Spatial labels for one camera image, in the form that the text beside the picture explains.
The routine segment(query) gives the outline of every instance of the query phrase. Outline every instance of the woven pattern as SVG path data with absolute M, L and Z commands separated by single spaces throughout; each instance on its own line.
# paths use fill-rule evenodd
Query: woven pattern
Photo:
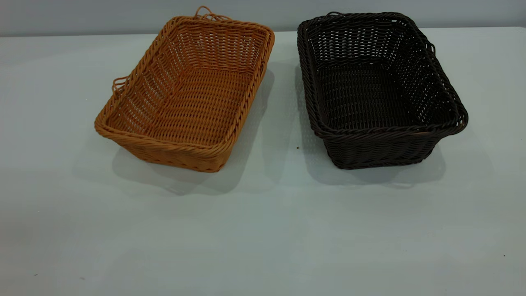
M 274 33 L 209 13 L 171 19 L 95 121 L 138 158 L 196 171 L 226 163 L 267 68 Z
M 434 46 L 399 13 L 329 13 L 301 23 L 311 128 L 341 169 L 421 162 L 468 114 Z

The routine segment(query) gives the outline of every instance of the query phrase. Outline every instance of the loop handle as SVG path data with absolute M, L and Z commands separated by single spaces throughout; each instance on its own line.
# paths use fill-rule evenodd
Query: loop handle
M 333 15 L 333 14 L 334 14 L 334 15 L 340 15 L 341 12 L 331 11 L 331 12 L 329 12 L 326 16 Z
M 128 76 L 126 76 L 126 77 L 119 77 L 119 78 L 116 78 L 115 80 L 113 80 L 112 91 L 113 91 L 113 96 L 115 96 L 115 98 L 119 98 L 119 95 L 122 92 L 121 91 L 122 86 L 124 84 L 126 84 L 127 79 L 128 79 Z
M 204 15 L 199 15 L 199 10 L 201 10 L 201 8 L 204 8 L 206 10 L 208 10 L 208 13 L 207 14 L 204 14 Z M 213 13 L 210 8 L 202 5 L 200 6 L 197 11 L 196 11 L 196 14 L 194 15 L 194 18 L 195 19 L 209 19 L 209 20 L 216 20 L 216 21 L 224 21 L 224 20 L 229 20 L 231 21 L 232 19 L 228 16 L 224 16 L 224 15 L 220 15 L 220 14 L 215 14 Z

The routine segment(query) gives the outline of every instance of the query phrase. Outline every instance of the wicker basket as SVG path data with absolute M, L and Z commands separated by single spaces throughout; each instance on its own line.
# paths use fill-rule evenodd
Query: wicker basket
M 201 8 L 171 19 L 132 73 L 114 81 L 95 129 L 142 160 L 216 172 L 247 118 L 274 33 Z
M 301 23 L 310 125 L 341 169 L 421 162 L 468 114 L 434 46 L 399 13 L 329 13 Z

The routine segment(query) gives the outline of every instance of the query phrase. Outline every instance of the rattan weave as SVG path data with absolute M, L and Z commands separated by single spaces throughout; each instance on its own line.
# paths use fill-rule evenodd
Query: rattan weave
M 171 19 L 132 73 L 114 81 L 95 129 L 142 160 L 216 172 L 247 118 L 274 33 L 199 9 Z
M 310 125 L 341 169 L 421 162 L 468 114 L 434 46 L 399 13 L 329 13 L 301 23 Z

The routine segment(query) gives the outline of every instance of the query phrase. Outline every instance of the table surface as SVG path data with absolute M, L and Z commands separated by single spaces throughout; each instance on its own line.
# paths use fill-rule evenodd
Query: table surface
M 337 169 L 295 32 L 218 173 L 93 121 L 154 35 L 0 38 L 1 295 L 524 295 L 526 29 L 424 29 L 470 115 L 422 163 Z

